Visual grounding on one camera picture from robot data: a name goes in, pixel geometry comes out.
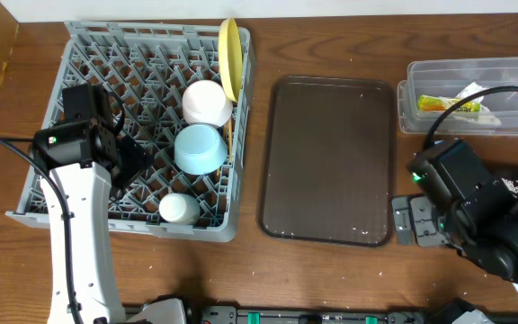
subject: white cup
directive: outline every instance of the white cup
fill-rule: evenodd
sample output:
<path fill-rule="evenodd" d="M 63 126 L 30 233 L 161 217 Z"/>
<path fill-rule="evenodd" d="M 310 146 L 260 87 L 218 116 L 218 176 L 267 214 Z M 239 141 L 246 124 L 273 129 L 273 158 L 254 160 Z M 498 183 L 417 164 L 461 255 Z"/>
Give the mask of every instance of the white cup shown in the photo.
<path fill-rule="evenodd" d="M 218 128 L 225 125 L 232 112 L 233 103 L 216 82 L 193 82 L 183 93 L 183 117 L 189 124 L 205 123 Z"/>
<path fill-rule="evenodd" d="M 159 203 L 159 213 L 169 223 L 193 225 L 199 219 L 199 204 L 190 195 L 168 193 Z"/>

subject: brown tray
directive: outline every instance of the brown tray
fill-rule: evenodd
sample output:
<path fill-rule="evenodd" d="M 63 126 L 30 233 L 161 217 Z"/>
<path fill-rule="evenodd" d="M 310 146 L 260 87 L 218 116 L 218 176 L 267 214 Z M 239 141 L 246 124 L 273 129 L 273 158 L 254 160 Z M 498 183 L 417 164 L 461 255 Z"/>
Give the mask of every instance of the brown tray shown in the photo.
<path fill-rule="evenodd" d="M 282 239 L 378 247 L 391 234 L 393 89 L 286 76 L 273 90 L 259 225 Z"/>

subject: blue cup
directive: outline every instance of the blue cup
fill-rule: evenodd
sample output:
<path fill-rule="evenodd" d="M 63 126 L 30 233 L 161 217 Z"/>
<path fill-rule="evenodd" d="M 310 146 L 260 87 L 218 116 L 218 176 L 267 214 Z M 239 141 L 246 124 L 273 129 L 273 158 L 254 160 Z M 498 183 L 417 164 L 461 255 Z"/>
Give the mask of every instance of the blue cup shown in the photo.
<path fill-rule="evenodd" d="M 190 175 L 205 175 L 225 162 L 228 148 L 219 132 L 207 124 L 184 128 L 175 139 L 175 164 Z"/>

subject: gray dish rack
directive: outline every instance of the gray dish rack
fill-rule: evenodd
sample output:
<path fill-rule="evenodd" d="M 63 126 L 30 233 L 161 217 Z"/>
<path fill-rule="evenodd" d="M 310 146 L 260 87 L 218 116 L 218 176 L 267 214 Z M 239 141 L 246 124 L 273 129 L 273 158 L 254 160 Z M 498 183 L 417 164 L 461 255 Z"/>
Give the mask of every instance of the gray dish rack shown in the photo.
<path fill-rule="evenodd" d="M 124 197 L 109 205 L 113 231 L 160 238 L 227 242 L 237 233 L 247 117 L 253 94 L 255 55 L 249 31 L 239 28 L 242 88 L 233 110 L 233 149 L 219 170 L 187 175 L 173 161 L 174 138 L 187 126 L 182 93 L 191 83 L 220 82 L 219 27 L 162 23 L 66 22 L 67 43 L 42 128 L 62 117 L 61 90 L 84 82 L 102 85 L 125 103 L 123 133 L 155 157 Z M 112 102 L 114 117 L 120 111 Z M 166 223 L 158 204 L 167 193 L 184 193 L 200 203 L 195 225 Z M 40 179 L 30 168 L 16 211 L 7 216 L 34 228 L 49 228 Z"/>

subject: wood grain surface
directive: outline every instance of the wood grain surface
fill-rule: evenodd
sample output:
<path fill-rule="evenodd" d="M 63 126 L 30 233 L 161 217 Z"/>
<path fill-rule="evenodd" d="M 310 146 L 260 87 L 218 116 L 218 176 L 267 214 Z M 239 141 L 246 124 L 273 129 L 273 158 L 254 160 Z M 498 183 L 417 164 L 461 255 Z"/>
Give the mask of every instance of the wood grain surface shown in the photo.
<path fill-rule="evenodd" d="M 509 283 L 485 276 L 448 249 L 401 247 L 394 240 L 376 249 L 276 240 L 256 223 L 267 115 L 278 78 L 377 78 L 395 87 L 415 60 L 518 56 L 518 14 L 237 23 L 251 32 L 257 58 L 237 236 L 219 244 L 112 233 L 122 301 L 141 304 L 178 293 L 199 303 L 244 307 L 387 311 L 433 310 L 460 297 L 485 310 L 518 312 Z M 0 134 L 27 137 L 40 128 L 67 39 L 60 23 L 21 26 L 0 95 Z M 397 194 L 418 191 L 405 164 L 422 140 L 397 134 Z M 483 158 L 518 163 L 518 138 L 468 140 Z M 4 216 L 16 208 L 27 168 L 0 147 L 0 321 L 6 323 L 44 322 L 51 301 L 49 232 Z"/>

